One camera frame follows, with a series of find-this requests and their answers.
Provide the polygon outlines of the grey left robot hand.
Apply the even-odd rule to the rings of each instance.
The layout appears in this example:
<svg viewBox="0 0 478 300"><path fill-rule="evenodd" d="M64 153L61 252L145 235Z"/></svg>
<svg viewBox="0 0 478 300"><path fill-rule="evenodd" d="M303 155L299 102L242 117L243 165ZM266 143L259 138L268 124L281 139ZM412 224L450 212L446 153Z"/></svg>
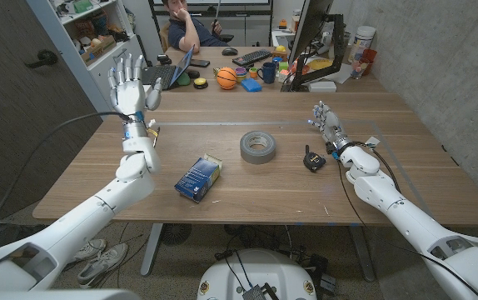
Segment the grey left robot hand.
<svg viewBox="0 0 478 300"><path fill-rule="evenodd" d="M132 55L121 58L116 67L108 71L110 98L114 110L134 119L143 120L145 109L154 111L161 102L162 79L157 78L153 89L146 92L141 80L143 55L135 60Z"/></svg>

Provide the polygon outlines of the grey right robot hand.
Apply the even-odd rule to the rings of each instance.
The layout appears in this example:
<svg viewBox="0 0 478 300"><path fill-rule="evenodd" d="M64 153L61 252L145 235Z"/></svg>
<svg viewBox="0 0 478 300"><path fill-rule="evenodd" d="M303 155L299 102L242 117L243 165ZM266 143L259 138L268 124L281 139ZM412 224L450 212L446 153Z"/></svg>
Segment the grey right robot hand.
<svg viewBox="0 0 478 300"><path fill-rule="evenodd" d="M327 144L331 144L335 151L340 152L347 144L351 143L338 116L328 105L320 101L312 111L315 119L307 122L319 129L323 140Z"/></svg>

